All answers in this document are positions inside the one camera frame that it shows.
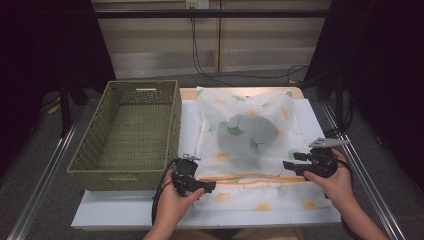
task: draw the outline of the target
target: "cable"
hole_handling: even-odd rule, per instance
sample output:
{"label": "cable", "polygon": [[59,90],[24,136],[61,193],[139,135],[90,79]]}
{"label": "cable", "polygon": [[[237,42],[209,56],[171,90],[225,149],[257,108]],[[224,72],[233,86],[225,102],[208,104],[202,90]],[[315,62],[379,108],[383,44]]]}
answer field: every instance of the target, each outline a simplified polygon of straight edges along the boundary
{"label": "cable", "polygon": [[45,103],[43,103],[41,106],[42,107],[44,107],[44,106],[46,106],[46,105],[48,105],[48,104],[50,104],[50,103],[52,103],[53,101],[58,101],[58,98],[60,97],[60,95],[57,95],[56,97],[54,97],[54,98],[52,98],[52,99],[50,99],[50,100],[48,100],[48,101],[46,101]]}
{"label": "cable", "polygon": [[[46,106],[46,105],[48,105],[48,104],[51,104],[54,100],[56,100],[58,97],[56,97],[55,99],[52,99],[50,102],[46,102],[46,103],[44,103],[42,106],[41,106],[41,108],[42,107],[44,107],[44,106]],[[47,111],[49,111],[50,109],[52,109],[52,108],[55,108],[55,107],[57,107],[57,106],[59,106],[61,104],[61,101],[58,101],[58,102],[56,102],[54,105],[52,105],[52,106],[49,106],[49,107],[45,107],[45,108],[43,108],[43,109],[40,109],[40,111],[38,111],[38,114],[44,114],[45,112],[47,112]]]}
{"label": "cable", "polygon": [[[277,76],[255,76],[255,75],[239,75],[239,74],[218,74],[218,75],[209,75],[206,74],[201,65],[200,65],[200,61],[199,61],[199,55],[198,55],[198,51],[197,51],[197,41],[196,41],[196,21],[194,18],[191,18],[191,30],[192,30],[192,48],[193,48],[193,64],[194,64],[194,68],[196,69],[196,71],[204,76],[207,77],[209,79],[211,79],[212,81],[216,81],[216,82],[220,82],[223,83],[225,85],[228,85],[230,87],[235,87],[234,85],[227,83],[227,82],[223,82],[221,80],[215,79],[216,77],[247,77],[247,78],[261,78],[261,79],[275,79],[275,78],[283,78],[283,77],[287,77],[287,79],[290,77],[291,74],[299,72],[301,70],[303,70],[304,68],[309,67],[308,65],[293,65],[291,66],[288,70],[286,74],[283,75],[277,75]],[[293,72],[290,72],[291,69],[295,68],[295,67],[300,67],[300,69],[294,70]]]}
{"label": "cable", "polygon": [[352,97],[349,96],[348,110],[346,111],[346,114],[344,116],[343,125],[340,127],[336,127],[334,129],[324,131],[324,136],[326,138],[331,138],[336,136],[339,133],[347,131],[347,129],[349,129],[350,127],[350,124],[352,123],[352,120],[353,120],[353,100],[352,100]]}
{"label": "cable", "polygon": [[176,162],[178,162],[178,159],[173,159],[173,160],[172,160],[172,161],[168,164],[168,166],[166,166],[166,168],[165,168],[165,170],[164,170],[164,172],[163,172],[163,174],[162,174],[162,177],[161,177],[161,179],[160,179],[160,181],[159,181],[158,188],[156,189],[155,196],[153,197],[153,204],[152,204],[152,225],[155,223],[155,220],[156,220],[156,212],[157,212],[157,208],[158,208],[158,203],[159,203],[160,195],[162,194],[163,189],[164,189],[166,186],[168,186],[169,184],[171,184],[171,183],[172,183],[172,181],[171,181],[171,182],[168,182],[167,184],[165,184],[165,185],[162,187],[162,185],[163,185],[163,181],[165,180],[166,173],[168,172],[168,170],[169,170],[169,168],[171,167],[171,165],[172,165],[172,164],[174,164],[174,163],[176,163]]}
{"label": "cable", "polygon": [[314,86],[322,77],[325,77],[327,74],[329,74],[329,71],[322,71],[320,74],[318,74],[315,77],[311,77],[307,79],[306,81],[303,81],[300,83],[297,87],[300,90],[305,90],[306,88]]}
{"label": "cable", "polygon": [[156,220],[156,212],[158,209],[158,204],[159,204],[159,198],[162,195],[163,190],[170,185],[171,183],[173,183],[174,181],[170,181],[168,183],[166,183],[163,187],[159,188],[158,191],[155,194],[155,197],[153,198],[153,205],[152,205],[152,226],[153,224],[155,224],[155,220]]}
{"label": "cable", "polygon": [[199,55],[197,53],[196,22],[195,22],[194,18],[191,18],[191,33],[192,33],[192,41],[193,41],[193,43],[192,43],[193,64],[194,64],[194,68],[196,69],[197,73],[199,73],[202,76],[209,78],[212,81],[219,82],[219,83],[225,84],[225,85],[230,86],[230,87],[235,87],[234,85],[232,85],[230,83],[227,83],[227,82],[224,82],[224,81],[221,81],[221,80],[218,80],[218,79],[214,79],[213,78],[214,76],[207,75],[203,71],[202,67],[200,66]]}

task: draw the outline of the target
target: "woven basket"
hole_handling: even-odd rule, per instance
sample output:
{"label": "woven basket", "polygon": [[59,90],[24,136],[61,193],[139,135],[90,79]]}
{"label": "woven basket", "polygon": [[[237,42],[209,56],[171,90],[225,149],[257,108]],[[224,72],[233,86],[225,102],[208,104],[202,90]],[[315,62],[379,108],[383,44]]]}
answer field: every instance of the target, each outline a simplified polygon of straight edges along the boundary
{"label": "woven basket", "polygon": [[178,81],[111,81],[68,173],[91,191],[153,190],[178,157]]}

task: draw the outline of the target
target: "white table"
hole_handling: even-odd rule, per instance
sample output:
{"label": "white table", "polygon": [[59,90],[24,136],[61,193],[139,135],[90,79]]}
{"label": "white table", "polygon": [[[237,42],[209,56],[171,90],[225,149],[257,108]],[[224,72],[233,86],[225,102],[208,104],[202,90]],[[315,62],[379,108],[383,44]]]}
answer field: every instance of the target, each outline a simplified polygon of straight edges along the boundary
{"label": "white table", "polygon": [[[192,92],[183,99],[193,99]],[[305,141],[310,143],[323,137],[315,114],[306,99],[295,103],[299,127]],[[196,134],[188,126],[200,121],[200,111],[193,100],[183,100],[182,126],[179,155],[194,154]],[[131,230],[151,227],[151,207],[154,191],[86,191],[76,212],[72,227],[84,230]],[[190,208],[179,223],[181,229],[199,228],[246,228],[264,226],[305,226],[340,222],[340,214],[334,208],[313,210],[273,211],[201,211]]]}

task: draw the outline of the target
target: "cloth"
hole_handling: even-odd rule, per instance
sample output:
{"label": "cloth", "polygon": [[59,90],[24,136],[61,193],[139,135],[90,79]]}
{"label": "cloth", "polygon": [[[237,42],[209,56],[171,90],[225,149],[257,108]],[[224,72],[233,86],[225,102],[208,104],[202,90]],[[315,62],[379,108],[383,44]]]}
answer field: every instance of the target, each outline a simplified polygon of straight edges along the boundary
{"label": "cloth", "polygon": [[203,118],[197,176],[278,176],[283,160],[308,151],[290,91],[245,97],[198,87],[197,93]]}
{"label": "cloth", "polygon": [[194,206],[202,210],[315,209],[329,207],[322,189],[285,170],[294,152],[308,152],[292,93],[240,96],[197,88],[202,126],[196,156],[201,181],[217,181]]}

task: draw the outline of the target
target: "metal rail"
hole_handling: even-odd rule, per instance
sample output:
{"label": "metal rail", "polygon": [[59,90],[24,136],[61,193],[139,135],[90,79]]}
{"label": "metal rail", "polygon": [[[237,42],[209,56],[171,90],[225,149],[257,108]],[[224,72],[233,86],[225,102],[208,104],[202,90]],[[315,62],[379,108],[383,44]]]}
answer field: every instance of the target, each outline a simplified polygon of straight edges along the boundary
{"label": "metal rail", "polygon": [[[333,128],[337,128],[337,121],[335,120],[335,113],[329,103],[323,104],[324,112],[328,118],[328,121]],[[345,132],[338,134],[337,136],[341,140],[349,140]],[[389,234],[390,239],[406,239],[396,222],[396,218],[393,215],[390,208],[387,206],[377,187],[374,185],[370,175],[368,174],[365,166],[362,164],[361,159],[353,148],[352,144],[343,145],[343,149],[349,158],[349,163],[352,169],[357,175],[357,179],[361,182],[365,192],[368,195],[374,209],[376,210],[381,222],[383,223],[386,232]]]}
{"label": "metal rail", "polygon": [[40,209],[46,197],[46,194],[51,185],[52,179],[62,161],[63,155],[66,152],[69,146],[69,143],[71,142],[74,136],[76,126],[82,115],[81,114],[82,109],[83,107],[80,107],[78,109],[76,113],[75,121],[73,125],[71,126],[71,128],[69,129],[68,133],[64,137],[60,138],[57,144],[57,147],[52,157],[50,158],[50,161],[47,164],[47,167],[44,170],[43,175],[41,176],[40,181],[38,182],[24,210],[22,211],[21,215],[19,216],[18,220],[13,226],[13,229],[10,232],[7,240],[25,239],[26,235],[28,234],[28,231],[35,219],[35,216],[37,215],[38,210]]}
{"label": "metal rail", "polygon": [[[346,12],[338,16],[348,16]],[[330,10],[249,10],[249,9],[174,9],[174,10],[96,10],[95,12],[45,12],[42,16],[72,18],[326,18]]]}

